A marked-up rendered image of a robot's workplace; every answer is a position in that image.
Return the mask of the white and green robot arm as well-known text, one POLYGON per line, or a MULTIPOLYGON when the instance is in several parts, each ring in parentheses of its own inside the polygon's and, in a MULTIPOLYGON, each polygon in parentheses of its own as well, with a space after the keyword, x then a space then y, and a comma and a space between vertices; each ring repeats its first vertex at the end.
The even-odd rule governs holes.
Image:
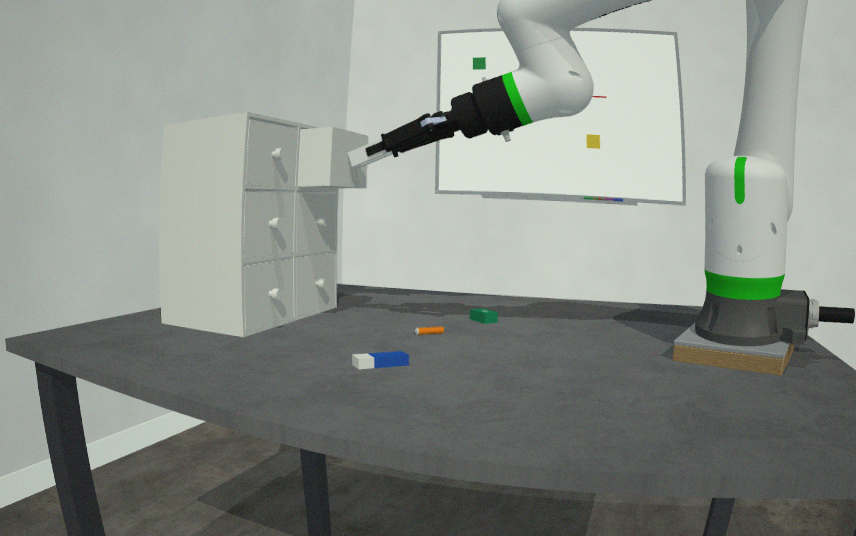
MULTIPOLYGON (((508 142, 515 128, 582 112, 594 85, 571 29, 649 1, 500 0, 497 19, 519 68, 473 85, 483 126, 508 142)), ((807 5, 746 0, 746 73, 734 156, 705 171, 707 288, 695 332, 712 342, 804 344, 819 322, 854 322, 854 308, 822 307, 805 291, 781 289, 807 5)))

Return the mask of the green nine-volt battery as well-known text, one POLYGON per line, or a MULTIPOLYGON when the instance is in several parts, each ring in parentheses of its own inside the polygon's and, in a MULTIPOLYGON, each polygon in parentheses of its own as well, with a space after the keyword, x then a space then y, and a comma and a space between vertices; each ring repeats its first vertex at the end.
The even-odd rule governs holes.
POLYGON ((480 323, 488 324, 488 323, 497 323, 498 322, 498 312, 487 310, 487 309, 470 309, 470 320, 474 320, 480 323))

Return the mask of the blue and white eraser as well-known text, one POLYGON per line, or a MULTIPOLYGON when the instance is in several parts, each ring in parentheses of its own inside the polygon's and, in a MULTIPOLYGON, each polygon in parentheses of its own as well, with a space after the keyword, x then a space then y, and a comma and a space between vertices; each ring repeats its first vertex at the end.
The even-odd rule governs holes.
POLYGON ((357 369, 407 366, 409 355, 402 351, 352 354, 352 365, 357 369))

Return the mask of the orange battery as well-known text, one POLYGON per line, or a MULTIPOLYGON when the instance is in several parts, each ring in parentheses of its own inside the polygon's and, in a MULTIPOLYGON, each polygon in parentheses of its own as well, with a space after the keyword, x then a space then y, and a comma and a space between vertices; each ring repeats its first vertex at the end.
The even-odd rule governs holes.
POLYGON ((426 328, 415 328, 416 335, 423 334, 441 334, 444 333, 443 327, 426 327, 426 328))

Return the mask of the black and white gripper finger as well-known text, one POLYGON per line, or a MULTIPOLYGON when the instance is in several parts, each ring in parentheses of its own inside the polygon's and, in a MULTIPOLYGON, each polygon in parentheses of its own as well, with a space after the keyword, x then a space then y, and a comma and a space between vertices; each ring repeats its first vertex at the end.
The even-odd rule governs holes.
POLYGON ((400 147, 400 148, 398 148, 398 149, 395 149, 395 150, 393 150, 393 151, 391 151, 391 152, 388 152, 388 154, 386 154, 386 155, 382 155, 382 156, 377 157, 377 158, 375 158, 375 159, 372 159, 372 160, 370 160, 370 161, 368 161, 368 162, 365 162, 365 163, 363 163, 363 164, 360 164, 360 165, 358 165, 357 167, 358 167, 358 168, 361 168, 361 167, 363 167, 363 166, 366 166, 366 165, 368 165, 368 164, 370 164, 370 163, 373 163, 373 162, 375 162, 375 161, 378 161, 378 160, 383 159, 383 158, 385 158, 385 157, 388 157, 388 156, 390 156, 390 155, 393 155, 394 157, 398 157, 398 152, 400 152, 400 153, 404 153, 404 152, 406 152, 406 151, 409 151, 409 150, 412 150, 412 149, 415 149, 415 148, 418 148, 418 147, 421 147, 421 146, 424 146, 424 145, 427 145, 427 144, 430 144, 430 143, 433 143, 433 142, 436 142, 436 141, 439 141, 439 140, 442 140, 442 139, 447 139, 446 137, 448 137, 448 138, 452 138, 453 136, 454 136, 454 132, 453 132, 453 130, 450 130, 450 133, 449 133, 449 134, 447 134, 447 135, 444 135, 444 136, 438 136, 438 137, 435 137, 435 138, 433 138, 433 139, 429 139, 429 140, 427 140, 427 139, 421 139, 421 140, 415 141, 415 142, 413 142, 413 143, 410 143, 410 144, 408 144, 408 145, 405 145, 405 146, 403 146, 403 147, 400 147), (442 139, 441 139, 441 138, 442 138, 442 139), (411 148, 410 148, 410 147, 411 147, 411 148), (408 148, 408 149, 407 149, 407 148, 408 148))
POLYGON ((436 112, 432 116, 430 116, 429 113, 426 113, 418 119, 411 121, 395 130, 392 130, 386 134, 382 133, 381 139, 348 152, 352 167, 358 166, 372 159, 385 155, 388 152, 391 152, 392 150, 408 145, 415 141, 421 139, 429 140, 440 135, 444 136, 449 134, 449 128, 440 130, 432 134, 428 134, 428 131, 431 131, 431 129, 434 128, 434 125, 442 121, 446 121, 445 116, 434 117, 440 113, 443 113, 443 111, 436 112))

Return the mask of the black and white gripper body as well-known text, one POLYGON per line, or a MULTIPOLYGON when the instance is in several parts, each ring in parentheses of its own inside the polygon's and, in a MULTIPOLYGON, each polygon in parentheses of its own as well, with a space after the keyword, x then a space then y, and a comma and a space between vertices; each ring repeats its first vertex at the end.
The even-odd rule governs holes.
POLYGON ((432 134, 446 128, 449 128, 449 131, 453 130, 453 132, 461 130, 466 138, 473 138, 487 133, 488 129, 486 129, 481 123, 476 112, 477 108, 473 105, 472 94, 473 93, 467 92, 452 98, 451 111, 443 112, 435 116, 445 116, 446 121, 442 121, 434 125, 435 128, 428 131, 428 134, 432 134))

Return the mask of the white small chest of drawers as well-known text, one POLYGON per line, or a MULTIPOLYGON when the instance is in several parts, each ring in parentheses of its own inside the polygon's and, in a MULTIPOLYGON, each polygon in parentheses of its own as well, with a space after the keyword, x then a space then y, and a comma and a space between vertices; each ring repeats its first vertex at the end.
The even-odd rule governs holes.
POLYGON ((337 308, 338 189, 297 187, 300 127, 319 128, 250 112, 164 125, 159 205, 163 324, 246 337, 337 308), (245 184, 249 119, 295 128, 295 186, 245 184), (293 193, 292 253, 243 259, 244 195, 254 189, 293 193), (297 190, 335 194, 335 247, 296 252, 297 190), (318 252, 334 252, 335 305, 296 317, 296 256, 318 252), (245 332, 243 263, 276 258, 289 258, 293 265, 294 318, 245 332))

